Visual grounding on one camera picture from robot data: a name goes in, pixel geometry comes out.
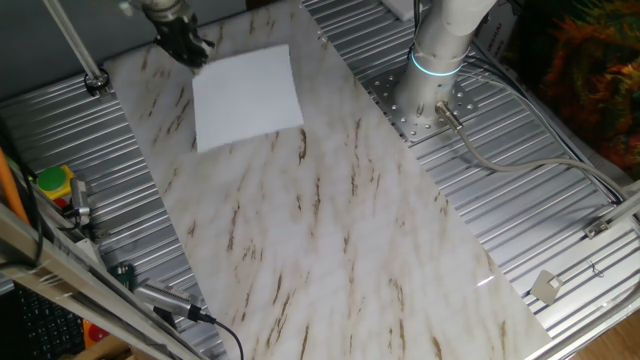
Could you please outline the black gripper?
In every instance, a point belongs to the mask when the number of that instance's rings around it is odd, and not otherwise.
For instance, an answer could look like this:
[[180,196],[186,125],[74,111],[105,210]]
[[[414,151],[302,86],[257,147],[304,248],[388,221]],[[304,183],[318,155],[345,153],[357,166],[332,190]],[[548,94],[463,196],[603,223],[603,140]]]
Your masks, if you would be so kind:
[[153,43],[174,60],[195,69],[209,61],[215,43],[199,35],[198,18],[192,11],[174,14],[152,12],[151,23],[157,33]]

